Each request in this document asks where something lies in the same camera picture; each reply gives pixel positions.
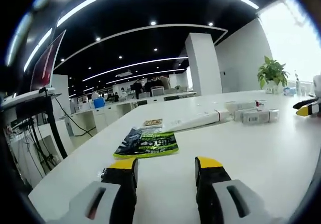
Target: floor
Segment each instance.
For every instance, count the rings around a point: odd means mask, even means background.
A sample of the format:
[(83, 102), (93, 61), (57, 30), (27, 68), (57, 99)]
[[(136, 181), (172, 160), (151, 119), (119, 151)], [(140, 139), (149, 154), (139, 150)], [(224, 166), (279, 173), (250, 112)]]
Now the floor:
[[(95, 136), (97, 134), (96, 128), (94, 128), (93, 130), (89, 131), (89, 133), (92, 136)], [(74, 145), (75, 149), (80, 147), (82, 144), (84, 144), (90, 138), (91, 138), (91, 136), (89, 134), (84, 134), (83, 136), (71, 136), (70, 137), (71, 142)]]

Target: snack package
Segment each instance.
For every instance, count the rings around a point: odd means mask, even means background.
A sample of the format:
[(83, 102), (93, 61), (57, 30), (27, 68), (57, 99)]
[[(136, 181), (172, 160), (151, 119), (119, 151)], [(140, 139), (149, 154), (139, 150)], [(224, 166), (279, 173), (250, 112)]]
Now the snack package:
[(153, 157), (179, 149), (173, 132), (159, 133), (155, 128), (131, 129), (114, 153), (115, 157)]

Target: bottle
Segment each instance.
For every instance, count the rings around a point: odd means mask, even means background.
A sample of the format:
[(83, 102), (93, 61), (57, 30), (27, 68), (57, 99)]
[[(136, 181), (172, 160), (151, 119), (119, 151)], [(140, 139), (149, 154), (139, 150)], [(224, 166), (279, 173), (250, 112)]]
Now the bottle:
[(300, 80), (299, 80), (299, 76), (297, 75), (296, 71), (295, 72), (295, 90), (296, 90), (296, 95), (300, 96), (301, 95), (301, 90), (300, 90)]

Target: black ceiling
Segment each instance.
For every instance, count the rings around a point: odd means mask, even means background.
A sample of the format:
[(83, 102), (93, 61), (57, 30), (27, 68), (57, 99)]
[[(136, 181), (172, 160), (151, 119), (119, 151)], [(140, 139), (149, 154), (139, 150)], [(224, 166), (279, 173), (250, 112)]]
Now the black ceiling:
[[(26, 46), (30, 52), (39, 39), (54, 27), (59, 16), (65, 15), (84, 0), (50, 0), (47, 9), (41, 11), (35, 20)], [(273, 0), (250, 0), (263, 7)], [(215, 27), (228, 30), (228, 35), (240, 29), (256, 17), (256, 10), (239, 0), (98, 0), (77, 12), (54, 30), (50, 40), (66, 30), (58, 52), (56, 66), (60, 59), (66, 59), (76, 51), (94, 43), (96, 37), (104, 38), (130, 29), (149, 26), (150, 21), (161, 24), (198, 24), (213, 22)], [(123, 69), (82, 82), (95, 74), (143, 61), (180, 56), (184, 50), (189, 32), (209, 33), (213, 42), (221, 31), (206, 28), (166, 27), (137, 31), (100, 42), (58, 67), (55, 74), (67, 74), (69, 93), (81, 95), (88, 87), (107, 87), (106, 82), (114, 81), (115, 75)], [(43, 49), (35, 55), (37, 59)], [(171, 70), (178, 67), (175, 60), (155, 62), (132, 67), (134, 74)], [(185, 60), (180, 67), (186, 68)]]

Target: white pillar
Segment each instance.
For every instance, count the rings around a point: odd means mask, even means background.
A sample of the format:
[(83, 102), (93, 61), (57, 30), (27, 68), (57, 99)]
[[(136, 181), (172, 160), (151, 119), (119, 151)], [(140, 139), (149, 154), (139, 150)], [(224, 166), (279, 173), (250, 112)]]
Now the white pillar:
[(193, 91), (199, 95), (222, 93), (220, 69), (210, 34), (190, 33), (185, 41)]

